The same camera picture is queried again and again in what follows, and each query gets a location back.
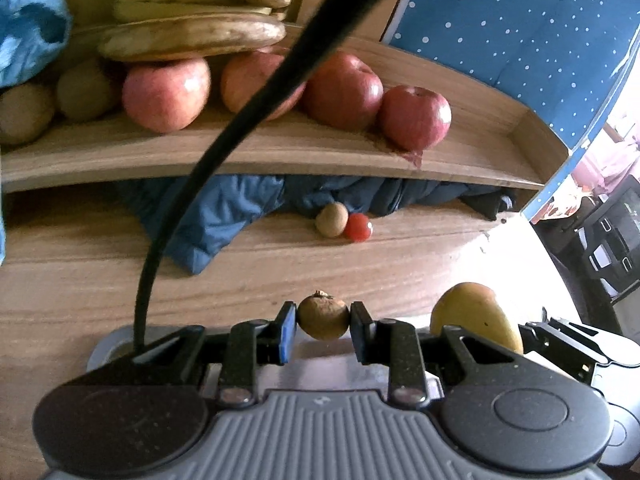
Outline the small brown longan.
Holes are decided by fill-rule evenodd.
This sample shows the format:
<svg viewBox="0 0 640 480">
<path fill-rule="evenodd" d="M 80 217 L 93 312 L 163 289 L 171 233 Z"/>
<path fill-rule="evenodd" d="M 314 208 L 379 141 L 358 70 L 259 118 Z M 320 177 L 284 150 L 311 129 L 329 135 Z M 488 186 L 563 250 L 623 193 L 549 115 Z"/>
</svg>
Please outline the small brown longan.
<svg viewBox="0 0 640 480">
<path fill-rule="evenodd" d="M 317 340 L 334 340 L 346 333 L 349 326 L 349 307 L 345 301 L 316 290 L 297 307 L 297 324 Z"/>
<path fill-rule="evenodd" d="M 314 225 L 324 237 L 341 236 L 348 222 L 348 210 L 342 203 L 327 204 L 318 214 Z"/>
</svg>

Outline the metal tray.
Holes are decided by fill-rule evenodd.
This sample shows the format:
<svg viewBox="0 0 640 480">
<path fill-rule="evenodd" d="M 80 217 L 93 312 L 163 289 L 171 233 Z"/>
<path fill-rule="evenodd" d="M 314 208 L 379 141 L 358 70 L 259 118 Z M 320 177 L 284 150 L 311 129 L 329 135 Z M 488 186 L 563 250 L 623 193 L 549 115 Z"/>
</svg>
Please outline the metal tray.
<svg viewBox="0 0 640 480">
<path fill-rule="evenodd" d="M 177 326 L 152 326 L 145 336 L 155 342 L 172 332 Z M 91 356 L 86 370 L 91 372 L 108 362 L 121 358 L 132 349 L 132 326 L 113 330 L 101 339 Z M 213 399 L 217 393 L 217 380 L 221 364 L 209 364 L 201 394 Z M 439 379 L 425 372 L 428 400 L 441 399 L 444 390 Z M 381 364 L 361 365 L 354 352 L 350 333 L 340 339 L 320 341 L 312 339 L 298 328 L 294 338 L 293 354 L 285 366 L 265 365 L 257 370 L 258 396 L 267 390 L 378 390 L 384 400 L 388 391 L 388 367 Z"/>
</svg>

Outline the green yellow mango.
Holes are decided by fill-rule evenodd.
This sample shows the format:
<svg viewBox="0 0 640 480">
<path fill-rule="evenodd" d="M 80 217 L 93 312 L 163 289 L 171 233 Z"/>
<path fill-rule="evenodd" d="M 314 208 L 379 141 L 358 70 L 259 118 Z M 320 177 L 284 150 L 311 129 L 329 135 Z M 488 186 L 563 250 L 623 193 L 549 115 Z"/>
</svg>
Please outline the green yellow mango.
<svg viewBox="0 0 640 480">
<path fill-rule="evenodd" d="M 439 335 L 446 325 L 460 326 L 515 353 L 524 353 L 518 323 L 500 306 L 496 293 L 483 284 L 459 283 L 439 298 L 431 313 L 430 333 Z"/>
</svg>

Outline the black office chair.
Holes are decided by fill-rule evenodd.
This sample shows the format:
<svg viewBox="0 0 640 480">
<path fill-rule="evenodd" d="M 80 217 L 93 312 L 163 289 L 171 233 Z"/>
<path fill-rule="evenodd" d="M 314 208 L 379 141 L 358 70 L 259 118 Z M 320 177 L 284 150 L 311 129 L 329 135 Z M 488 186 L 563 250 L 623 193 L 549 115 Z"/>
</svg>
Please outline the black office chair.
<svg viewBox="0 0 640 480">
<path fill-rule="evenodd" d="M 549 252 L 603 300 L 615 304 L 639 286 L 639 181 L 587 195 L 574 214 L 534 225 Z"/>
</svg>

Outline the cherry tomato back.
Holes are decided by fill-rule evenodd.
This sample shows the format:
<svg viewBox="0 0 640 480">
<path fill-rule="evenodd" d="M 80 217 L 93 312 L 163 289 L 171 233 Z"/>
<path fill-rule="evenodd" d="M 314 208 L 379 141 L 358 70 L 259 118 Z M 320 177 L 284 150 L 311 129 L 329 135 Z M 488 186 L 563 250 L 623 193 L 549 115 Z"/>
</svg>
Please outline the cherry tomato back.
<svg viewBox="0 0 640 480">
<path fill-rule="evenodd" d="M 347 219 L 344 237 L 354 243 L 366 242 L 373 234 L 373 226 L 370 218 L 361 212 L 350 214 Z"/>
</svg>

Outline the dark blue cloth under shelf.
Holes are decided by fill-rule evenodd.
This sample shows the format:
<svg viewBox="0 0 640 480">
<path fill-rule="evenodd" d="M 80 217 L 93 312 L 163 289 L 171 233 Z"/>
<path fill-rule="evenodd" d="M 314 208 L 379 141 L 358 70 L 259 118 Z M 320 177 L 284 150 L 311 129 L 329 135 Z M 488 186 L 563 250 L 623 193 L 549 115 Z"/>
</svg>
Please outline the dark blue cloth under shelf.
<svg viewBox="0 0 640 480">
<path fill-rule="evenodd" d="M 385 217 L 410 205 L 462 200 L 495 220 L 515 205 L 513 188 L 377 177 L 220 174 L 209 179 L 184 215 L 166 255 L 182 270 L 200 274 L 222 248 L 253 222 L 277 210 L 314 218 L 330 203 L 350 212 Z"/>
</svg>

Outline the dark red apple right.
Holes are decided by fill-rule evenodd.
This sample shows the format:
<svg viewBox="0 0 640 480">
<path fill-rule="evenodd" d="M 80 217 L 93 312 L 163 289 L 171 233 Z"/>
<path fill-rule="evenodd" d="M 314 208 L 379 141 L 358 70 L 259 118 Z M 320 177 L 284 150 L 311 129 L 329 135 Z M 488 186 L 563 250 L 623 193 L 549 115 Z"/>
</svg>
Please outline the dark red apple right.
<svg viewBox="0 0 640 480">
<path fill-rule="evenodd" d="M 422 152 L 446 138 L 452 110 L 441 94 L 422 87 L 387 90 L 378 110 L 378 128 L 398 148 Z"/>
</svg>

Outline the dark red apple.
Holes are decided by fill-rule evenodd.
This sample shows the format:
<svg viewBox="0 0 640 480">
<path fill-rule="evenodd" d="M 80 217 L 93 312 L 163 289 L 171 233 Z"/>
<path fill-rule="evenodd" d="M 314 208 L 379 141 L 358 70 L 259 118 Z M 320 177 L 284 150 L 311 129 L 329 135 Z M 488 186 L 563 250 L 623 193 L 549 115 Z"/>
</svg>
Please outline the dark red apple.
<svg viewBox="0 0 640 480">
<path fill-rule="evenodd" d="M 422 87 L 387 90 L 378 110 L 378 128 L 398 148 L 422 152 L 446 138 L 452 110 L 441 94 Z"/>
<path fill-rule="evenodd" d="M 338 51 L 308 79 L 303 94 L 307 115 L 344 131 L 366 130 L 380 109 L 380 77 L 356 55 Z"/>
</svg>

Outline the pale red apple left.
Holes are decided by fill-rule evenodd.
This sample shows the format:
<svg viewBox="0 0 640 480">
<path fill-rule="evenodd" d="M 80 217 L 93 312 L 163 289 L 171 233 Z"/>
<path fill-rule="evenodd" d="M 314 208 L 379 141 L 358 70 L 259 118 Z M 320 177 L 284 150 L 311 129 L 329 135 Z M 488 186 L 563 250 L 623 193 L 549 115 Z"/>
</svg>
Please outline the pale red apple left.
<svg viewBox="0 0 640 480">
<path fill-rule="evenodd" d="M 122 106 L 139 126 L 155 133 L 191 125 L 209 98 L 210 70 L 204 58 L 132 66 L 122 85 Z"/>
</svg>

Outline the pale red apple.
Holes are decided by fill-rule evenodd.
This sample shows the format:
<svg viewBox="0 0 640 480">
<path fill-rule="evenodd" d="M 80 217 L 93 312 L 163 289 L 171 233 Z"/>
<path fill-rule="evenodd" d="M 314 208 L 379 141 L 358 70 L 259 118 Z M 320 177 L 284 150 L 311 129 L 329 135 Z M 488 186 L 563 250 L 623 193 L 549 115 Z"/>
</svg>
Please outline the pale red apple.
<svg viewBox="0 0 640 480">
<path fill-rule="evenodd" d="M 233 55 L 220 77 L 224 106 L 236 114 L 266 84 L 284 61 L 280 53 L 254 51 Z"/>
<path fill-rule="evenodd" d="M 122 85 L 122 106 L 139 126 L 155 133 L 191 125 L 209 98 L 210 70 L 204 58 L 132 66 Z"/>
</svg>

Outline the right kiwi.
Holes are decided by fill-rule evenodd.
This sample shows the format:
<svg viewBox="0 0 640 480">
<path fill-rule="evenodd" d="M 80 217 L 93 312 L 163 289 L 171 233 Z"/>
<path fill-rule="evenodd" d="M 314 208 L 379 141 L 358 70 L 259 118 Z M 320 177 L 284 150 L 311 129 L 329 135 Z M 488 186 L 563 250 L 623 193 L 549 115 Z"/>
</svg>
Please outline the right kiwi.
<svg viewBox="0 0 640 480">
<path fill-rule="evenodd" d="M 108 110 L 118 99 L 118 91 L 98 58 L 89 58 L 69 68 L 58 80 L 56 102 L 71 122 L 88 122 Z"/>
</svg>

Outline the kiwi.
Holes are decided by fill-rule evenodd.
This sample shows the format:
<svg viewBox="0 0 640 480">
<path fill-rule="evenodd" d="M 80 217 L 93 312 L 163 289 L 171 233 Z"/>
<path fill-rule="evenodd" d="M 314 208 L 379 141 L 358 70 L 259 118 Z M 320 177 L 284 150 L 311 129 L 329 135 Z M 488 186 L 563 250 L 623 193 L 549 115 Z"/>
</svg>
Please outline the kiwi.
<svg viewBox="0 0 640 480">
<path fill-rule="evenodd" d="M 118 99 L 118 91 L 98 58 L 89 58 L 69 68 L 58 80 L 56 102 L 71 122 L 88 122 L 108 110 Z"/>
<path fill-rule="evenodd" d="M 1 96 L 1 144 L 21 145 L 37 139 L 55 114 L 51 89 L 41 84 L 20 84 Z"/>
</svg>

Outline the bottom banana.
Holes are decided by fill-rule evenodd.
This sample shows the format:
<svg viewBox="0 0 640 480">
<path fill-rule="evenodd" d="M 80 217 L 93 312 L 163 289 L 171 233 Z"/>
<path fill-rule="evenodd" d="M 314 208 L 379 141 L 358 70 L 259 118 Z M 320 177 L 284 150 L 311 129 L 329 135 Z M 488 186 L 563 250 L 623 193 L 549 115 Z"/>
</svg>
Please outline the bottom banana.
<svg viewBox="0 0 640 480">
<path fill-rule="evenodd" d="M 270 15 L 187 15 L 113 26 L 102 34 L 98 51 L 126 63 L 175 61 L 269 47 L 285 36 L 285 24 Z"/>
</svg>

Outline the left kiwi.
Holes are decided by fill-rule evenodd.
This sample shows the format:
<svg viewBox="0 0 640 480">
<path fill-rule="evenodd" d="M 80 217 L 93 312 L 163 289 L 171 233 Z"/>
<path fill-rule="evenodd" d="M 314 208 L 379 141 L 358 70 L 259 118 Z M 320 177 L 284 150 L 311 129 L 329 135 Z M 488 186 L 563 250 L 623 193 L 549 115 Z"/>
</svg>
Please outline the left kiwi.
<svg viewBox="0 0 640 480">
<path fill-rule="evenodd" d="M 20 84 L 1 96 L 1 144 L 21 145 L 37 139 L 55 114 L 51 89 L 41 84 Z"/>
</svg>

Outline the blue cloth bundle on shelf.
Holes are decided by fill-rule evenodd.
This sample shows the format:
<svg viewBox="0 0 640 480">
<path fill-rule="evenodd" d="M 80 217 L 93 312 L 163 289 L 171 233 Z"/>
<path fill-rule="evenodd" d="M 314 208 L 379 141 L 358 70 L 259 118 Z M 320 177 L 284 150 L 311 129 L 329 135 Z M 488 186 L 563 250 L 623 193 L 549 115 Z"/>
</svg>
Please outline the blue cloth bundle on shelf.
<svg viewBox="0 0 640 480">
<path fill-rule="evenodd" d="M 32 79 L 67 46 L 73 18 L 66 0 L 1 0 L 1 85 Z"/>
</svg>

